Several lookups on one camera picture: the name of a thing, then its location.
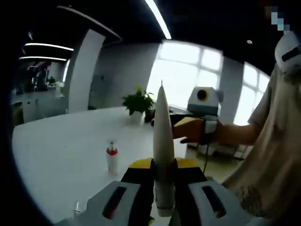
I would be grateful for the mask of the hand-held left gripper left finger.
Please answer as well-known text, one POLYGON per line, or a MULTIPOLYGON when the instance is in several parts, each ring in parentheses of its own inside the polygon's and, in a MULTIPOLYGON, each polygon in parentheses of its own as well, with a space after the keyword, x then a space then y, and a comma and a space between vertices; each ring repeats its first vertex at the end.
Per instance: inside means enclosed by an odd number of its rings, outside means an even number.
POLYGON ((87 208, 58 226, 147 226, 154 200, 152 158, 130 164, 120 181, 113 181, 91 197, 87 208))

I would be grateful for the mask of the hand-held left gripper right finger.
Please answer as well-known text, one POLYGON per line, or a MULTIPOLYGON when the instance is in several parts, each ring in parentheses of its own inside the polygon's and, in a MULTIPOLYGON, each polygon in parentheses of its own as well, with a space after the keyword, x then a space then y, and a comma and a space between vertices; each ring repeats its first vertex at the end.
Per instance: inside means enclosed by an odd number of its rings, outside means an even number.
POLYGON ((175 206, 171 226, 246 226, 252 216, 238 198, 214 180, 207 180, 192 159, 174 161, 175 206))

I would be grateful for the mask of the person's right hand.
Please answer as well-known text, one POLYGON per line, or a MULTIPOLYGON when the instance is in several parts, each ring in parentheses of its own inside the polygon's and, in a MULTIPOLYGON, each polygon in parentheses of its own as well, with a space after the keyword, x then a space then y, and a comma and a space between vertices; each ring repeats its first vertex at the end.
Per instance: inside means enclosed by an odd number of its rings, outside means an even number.
POLYGON ((182 124, 174 129, 174 138, 183 138, 180 143, 197 143, 206 145, 214 142, 222 142, 225 135, 225 126, 219 121, 216 124, 216 129, 212 133, 205 133, 207 121, 194 120, 182 124))

